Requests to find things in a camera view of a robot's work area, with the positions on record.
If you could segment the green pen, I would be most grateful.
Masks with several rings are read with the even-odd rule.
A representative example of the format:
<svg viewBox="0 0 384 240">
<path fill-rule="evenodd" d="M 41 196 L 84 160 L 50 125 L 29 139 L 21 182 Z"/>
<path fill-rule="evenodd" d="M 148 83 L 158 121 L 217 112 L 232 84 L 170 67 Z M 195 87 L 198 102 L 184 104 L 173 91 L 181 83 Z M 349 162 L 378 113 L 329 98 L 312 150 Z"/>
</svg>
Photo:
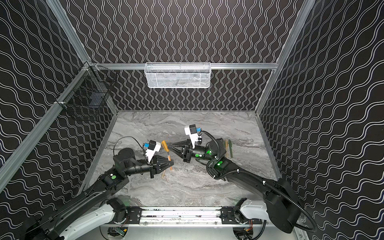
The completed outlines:
<svg viewBox="0 0 384 240">
<path fill-rule="evenodd" d="M 229 141 L 228 139 L 225 139 L 225 148 L 226 148 L 226 158 L 230 158 L 230 148 L 229 148 Z"/>
<path fill-rule="evenodd" d="M 230 150 L 230 156 L 233 158 L 233 144 L 231 140 L 228 140 L 229 142 L 229 150 Z"/>
</svg>

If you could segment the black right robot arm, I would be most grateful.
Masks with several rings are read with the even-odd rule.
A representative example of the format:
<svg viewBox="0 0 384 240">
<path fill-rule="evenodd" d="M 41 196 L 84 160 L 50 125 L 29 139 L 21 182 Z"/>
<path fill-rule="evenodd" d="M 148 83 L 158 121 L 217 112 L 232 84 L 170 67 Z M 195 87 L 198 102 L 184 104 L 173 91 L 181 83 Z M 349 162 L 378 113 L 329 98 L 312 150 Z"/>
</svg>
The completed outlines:
<svg viewBox="0 0 384 240">
<path fill-rule="evenodd" d="M 298 196 L 286 180 L 282 178 L 277 181 L 266 179 L 241 168 L 226 158 L 226 144 L 223 139 L 210 141 L 205 146 L 197 144 L 193 146 L 192 141 L 187 139 L 171 143 L 168 145 L 168 148 L 187 163 L 191 161 L 191 158 L 199 161 L 212 161 L 210 166 L 208 166 L 210 175 L 215 178 L 220 177 L 223 181 L 233 183 L 262 197 L 271 222 L 285 233 L 293 231 L 301 211 L 295 206 L 295 204 L 299 203 Z M 274 192 L 266 184 L 270 184 L 286 194 L 295 204 Z"/>
</svg>

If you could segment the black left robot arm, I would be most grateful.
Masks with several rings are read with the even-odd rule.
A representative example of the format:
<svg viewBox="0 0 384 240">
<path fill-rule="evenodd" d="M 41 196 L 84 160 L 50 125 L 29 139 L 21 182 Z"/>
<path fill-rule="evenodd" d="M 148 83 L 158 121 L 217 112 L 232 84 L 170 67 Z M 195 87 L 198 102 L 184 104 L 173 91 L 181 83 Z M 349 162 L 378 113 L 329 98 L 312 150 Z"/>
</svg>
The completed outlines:
<svg viewBox="0 0 384 240">
<path fill-rule="evenodd" d="M 174 165 L 155 155 L 148 162 L 137 160 L 134 150 L 124 148 L 113 157 L 114 165 L 81 194 L 43 217 L 30 217 L 19 231 L 20 240 L 74 240 L 110 222 L 124 225 L 131 220 L 127 207 L 114 194 L 129 183 L 129 176 L 149 173 L 151 178 Z"/>
</svg>

